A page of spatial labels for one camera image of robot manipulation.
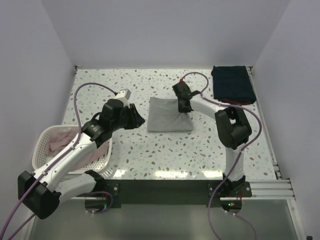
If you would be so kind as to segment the grey garment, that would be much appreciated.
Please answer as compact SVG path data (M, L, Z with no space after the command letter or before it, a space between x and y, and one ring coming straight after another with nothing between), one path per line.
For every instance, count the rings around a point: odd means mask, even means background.
M147 131L151 133L191 132L193 122L187 113L178 111L177 99L151 97L147 119Z

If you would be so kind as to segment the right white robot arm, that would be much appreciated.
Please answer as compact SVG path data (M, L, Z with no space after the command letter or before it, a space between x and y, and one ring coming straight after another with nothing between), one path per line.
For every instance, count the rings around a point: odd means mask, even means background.
M210 103L201 97L200 91L191 91L184 81L175 84L172 89L177 97L180 113L199 112L215 120L218 138L225 147L226 166L220 190L227 196L235 196L246 181L242 147L252 134L244 110Z

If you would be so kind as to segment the navy basketball tank top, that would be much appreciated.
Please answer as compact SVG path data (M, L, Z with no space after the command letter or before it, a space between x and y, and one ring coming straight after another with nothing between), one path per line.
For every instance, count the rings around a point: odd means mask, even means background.
M245 66L214 66L213 96L223 103L251 105L257 98Z

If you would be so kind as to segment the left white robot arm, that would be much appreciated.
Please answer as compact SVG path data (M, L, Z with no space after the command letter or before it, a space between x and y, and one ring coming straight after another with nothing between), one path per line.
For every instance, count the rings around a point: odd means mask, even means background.
M99 196L103 178L89 170L74 180L63 178L90 153L108 141L119 129L133 130L145 123L135 104L124 98L108 100L100 113L86 122L80 132L51 161L33 173L22 172L17 178L18 199L41 220L49 217L67 198L84 193Z

